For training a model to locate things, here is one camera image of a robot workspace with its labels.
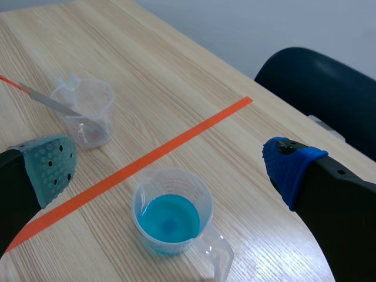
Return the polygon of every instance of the wood grain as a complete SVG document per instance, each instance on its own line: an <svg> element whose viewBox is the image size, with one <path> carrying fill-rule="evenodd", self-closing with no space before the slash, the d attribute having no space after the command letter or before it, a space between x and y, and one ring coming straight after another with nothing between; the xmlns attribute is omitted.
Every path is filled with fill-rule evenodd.
<svg viewBox="0 0 376 282"><path fill-rule="evenodd" d="M75 72L115 91L113 139L79 149L73 182L46 210L250 96L250 106L150 167L183 167L207 183L213 223L235 253L228 281L333 281L313 236L268 181L262 144L288 136L376 182L370 159L131 1L7 12L0 14L0 35L0 73L14 81L49 93L56 76ZM1 151L64 132L52 112L24 93L5 84L0 93ZM143 248L130 214L137 178L6 254L0 281L211 281L212 267L195 249L163 257Z"/></svg>

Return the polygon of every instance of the measuring cup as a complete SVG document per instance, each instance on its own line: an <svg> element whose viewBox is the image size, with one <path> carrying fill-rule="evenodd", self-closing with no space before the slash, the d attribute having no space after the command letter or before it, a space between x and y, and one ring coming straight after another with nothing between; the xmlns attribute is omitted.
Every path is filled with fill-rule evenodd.
<svg viewBox="0 0 376 282"><path fill-rule="evenodd" d="M106 143L113 134L113 90L106 82L95 78L79 78L69 74L69 81L57 78L50 98L69 107L81 116L55 112L64 123L68 135L83 147Z"/></svg>
<svg viewBox="0 0 376 282"><path fill-rule="evenodd" d="M196 238L178 243L159 241L148 235L139 224L139 219L147 205L155 198L166 195L179 195L191 202L196 208L200 227ZM145 245L162 254L178 254L196 246L214 265L214 279L226 280L230 271L234 253L229 243L213 227L213 200L205 184L193 173L183 169L144 170L132 198L132 217Z"/></svg>

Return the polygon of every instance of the chair backrest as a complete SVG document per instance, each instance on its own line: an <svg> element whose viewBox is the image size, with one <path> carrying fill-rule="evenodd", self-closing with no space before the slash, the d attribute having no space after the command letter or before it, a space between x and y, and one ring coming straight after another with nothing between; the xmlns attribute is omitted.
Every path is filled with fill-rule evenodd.
<svg viewBox="0 0 376 282"><path fill-rule="evenodd" d="M376 160L376 81L305 48L273 55L255 81L305 115L314 115Z"/></svg>

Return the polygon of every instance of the orange stripe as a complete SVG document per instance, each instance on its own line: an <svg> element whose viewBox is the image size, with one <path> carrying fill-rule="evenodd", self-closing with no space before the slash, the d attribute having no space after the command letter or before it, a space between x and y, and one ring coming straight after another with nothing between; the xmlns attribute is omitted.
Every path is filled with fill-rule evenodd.
<svg viewBox="0 0 376 282"><path fill-rule="evenodd" d="M24 91L25 93L29 94L29 90L27 90L27 89L25 89L25 88L19 86L18 84L15 84L13 81L10 81L8 78L5 78L5 77L3 77L2 75L0 75L0 79L1 79L2 81L6 82L7 84L12 85L13 87L16 87L16 88L18 88L19 90L22 90L22 91Z"/></svg>
<svg viewBox="0 0 376 282"><path fill-rule="evenodd" d="M53 225L58 220L69 215L71 212L74 212L76 209L82 207L84 204L98 197L100 194L109 190L113 186L119 184L123 180L127 179L129 176L148 166L149 164L161 158L162 156L168 154L172 150L176 149L180 145L186 143L190 139L204 132L216 123L219 123L221 120L227 118L228 116L237 112L238 110L245 107L251 102L252 99L249 97L242 98L235 104L232 104L231 106L225 108L224 110L208 118L207 120L204 120L198 125L193 126L191 129L185 131L184 133L178 135L174 139L152 150L150 153L144 155L140 159L135 160L133 163L125 166L124 168L118 170L114 174L101 180L97 184L94 184L92 187L86 189L85 191L77 194L68 201L62 203L60 206L45 213L43 216L38 217L34 221L27 224L18 233L18 235L14 238L13 242L10 244L6 251L10 251L14 247L30 239L35 234L46 229L50 225Z"/></svg>

